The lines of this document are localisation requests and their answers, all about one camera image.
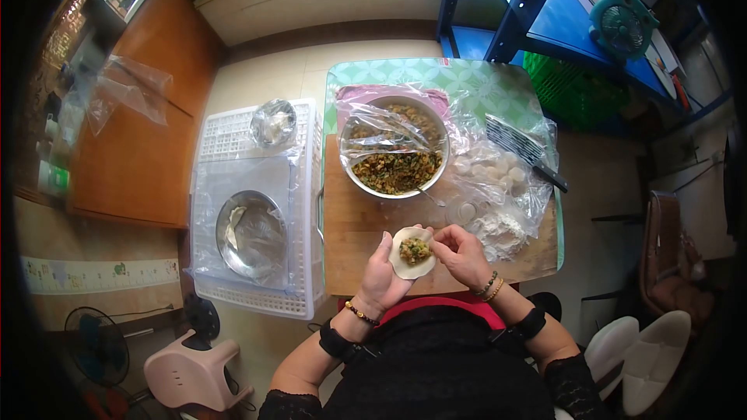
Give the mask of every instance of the stainless steel bowl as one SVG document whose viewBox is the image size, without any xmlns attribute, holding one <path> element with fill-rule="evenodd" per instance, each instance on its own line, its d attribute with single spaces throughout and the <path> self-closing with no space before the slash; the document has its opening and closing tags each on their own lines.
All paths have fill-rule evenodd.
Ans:
<svg viewBox="0 0 747 420">
<path fill-rule="evenodd" d="M 284 99 L 267 101 L 254 112 L 249 131 L 261 147 L 285 145 L 296 135 L 296 109 Z"/>
<path fill-rule="evenodd" d="M 234 227 L 238 247 L 233 247 L 226 240 L 226 228 L 231 212 L 238 207 L 247 209 Z M 215 221 L 215 241 L 223 261 L 239 275 L 255 280 L 263 280 L 282 269 L 287 237 L 277 204 L 256 190 L 239 191 L 231 196 Z"/>
<path fill-rule="evenodd" d="M 425 182 L 423 185 L 421 185 L 422 190 L 429 189 L 434 183 L 438 181 L 438 179 L 443 174 L 444 170 L 446 169 L 447 164 L 449 163 L 449 133 L 446 131 L 446 126 L 444 125 L 444 121 L 441 119 L 441 117 L 435 113 L 435 111 L 428 107 L 426 104 L 422 103 L 420 100 L 416 100 L 413 98 L 408 98 L 406 96 L 385 96 L 382 98 L 371 100 L 368 105 L 378 107 L 381 109 L 385 109 L 390 104 L 399 104 L 401 106 L 410 106 L 415 107 L 417 109 L 422 110 L 424 113 L 429 114 L 433 121 L 435 122 L 436 127 L 438 128 L 439 135 L 442 136 L 442 139 L 444 142 L 442 143 L 442 149 L 441 149 L 441 157 L 443 159 L 443 162 L 441 163 L 441 167 L 438 168 L 438 171 L 435 172 L 433 177 Z M 355 116 L 352 115 L 348 120 L 345 126 L 342 128 L 341 132 L 341 140 L 344 143 L 345 140 L 350 139 L 350 131 L 352 130 L 352 123 L 351 119 L 353 119 Z M 417 190 L 410 190 L 405 191 L 402 194 L 387 194 L 387 193 L 380 193 L 376 190 L 370 189 L 366 185 L 363 184 L 363 182 L 360 181 L 360 179 L 352 172 L 353 165 L 362 162 L 365 159 L 365 156 L 362 156 L 356 160 L 353 160 L 352 162 L 348 163 L 347 166 L 344 166 L 344 170 L 347 173 L 347 176 L 350 177 L 350 180 L 356 183 L 361 189 L 364 191 L 367 191 L 368 193 L 371 193 L 372 195 L 378 196 L 379 198 L 390 198 L 390 199 L 402 199 L 402 198 L 410 198 L 416 196 L 416 194 L 420 194 L 420 191 Z"/>
</svg>

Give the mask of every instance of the height chart sticker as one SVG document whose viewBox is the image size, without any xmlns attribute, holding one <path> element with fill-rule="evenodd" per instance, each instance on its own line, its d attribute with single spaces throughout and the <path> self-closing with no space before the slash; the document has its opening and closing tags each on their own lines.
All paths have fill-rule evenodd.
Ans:
<svg viewBox="0 0 747 420">
<path fill-rule="evenodd" d="M 90 294 L 179 282 L 177 259 L 60 261 L 21 257 L 32 294 Z"/>
</svg>

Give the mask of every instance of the beaded bracelet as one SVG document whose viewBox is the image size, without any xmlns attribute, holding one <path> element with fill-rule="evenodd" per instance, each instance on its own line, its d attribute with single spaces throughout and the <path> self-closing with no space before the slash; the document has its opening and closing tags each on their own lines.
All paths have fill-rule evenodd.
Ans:
<svg viewBox="0 0 747 420">
<path fill-rule="evenodd" d="M 490 286 L 493 285 L 493 283 L 495 282 L 496 276 L 498 276 L 498 271 L 493 271 L 493 277 L 490 278 L 490 280 L 488 281 L 488 285 L 486 285 L 485 288 L 481 292 L 474 292 L 474 291 L 471 291 L 471 292 L 475 295 L 485 294 L 485 292 L 488 292 L 488 289 L 490 289 Z"/>
<path fill-rule="evenodd" d="M 493 297 L 495 297 L 495 295 L 496 295 L 496 294 L 498 294 L 498 291 L 500 290 L 500 286 L 502 286 L 502 285 L 503 285 L 503 278 L 501 277 L 501 278 L 500 278 L 500 282 L 498 283 L 498 287 L 496 287 L 496 288 L 495 288 L 495 290 L 493 291 L 493 293 L 492 293 L 492 294 L 490 294 L 490 297 L 488 297 L 488 298 L 485 298 L 485 299 L 483 299 L 482 301 L 483 301 L 484 303 L 488 303 L 488 302 L 490 302 L 491 300 L 493 300 Z"/>
<path fill-rule="evenodd" d="M 363 321 L 372 324 L 373 326 L 378 326 L 381 324 L 381 322 L 376 321 L 375 319 L 370 319 L 368 316 L 364 315 L 363 312 L 358 311 L 350 301 L 345 302 L 345 308 L 349 309 L 351 312 L 355 313 L 356 316 Z"/>
</svg>

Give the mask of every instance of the wooden cabinet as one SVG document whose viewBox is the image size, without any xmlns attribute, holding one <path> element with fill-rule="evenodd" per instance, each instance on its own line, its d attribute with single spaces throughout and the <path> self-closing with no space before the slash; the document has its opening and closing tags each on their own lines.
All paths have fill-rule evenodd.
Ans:
<svg viewBox="0 0 747 420">
<path fill-rule="evenodd" d="M 112 50 L 172 75 L 166 97 L 193 117 L 205 110 L 224 52 L 223 42 L 190 0 L 147 0 Z"/>
<path fill-rule="evenodd" d="M 170 103 L 165 114 L 166 126 L 120 105 L 98 136 L 84 131 L 71 172 L 72 212 L 187 225 L 199 121 Z"/>
<path fill-rule="evenodd" d="M 167 125 L 122 104 L 98 135 L 84 123 L 71 159 L 68 210 L 102 219 L 185 228 L 193 157 L 224 47 L 189 0 L 147 0 L 113 55 L 171 74 Z M 137 85 L 148 91 L 148 82 Z"/>
</svg>

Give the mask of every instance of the person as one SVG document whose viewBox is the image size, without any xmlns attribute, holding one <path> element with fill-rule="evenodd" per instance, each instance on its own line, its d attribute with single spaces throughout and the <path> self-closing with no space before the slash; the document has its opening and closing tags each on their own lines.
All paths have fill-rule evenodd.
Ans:
<svg viewBox="0 0 747 420">
<path fill-rule="evenodd" d="M 384 232 L 358 293 L 275 371 L 260 420 L 554 418 L 555 407 L 576 420 L 607 418 L 571 335 L 503 285 L 478 238 L 451 225 L 429 245 L 451 275 L 479 294 L 480 305 L 489 305 L 501 322 L 489 322 L 480 305 L 449 303 L 447 298 L 417 305 L 434 298 L 422 297 L 400 303 L 409 310 L 377 326 L 414 282 L 394 273 L 388 260 L 392 238 Z M 510 349 L 512 341 L 523 343 L 537 369 L 521 351 Z M 319 386 L 341 359 L 346 362 L 343 377 L 322 407 Z"/>
</svg>

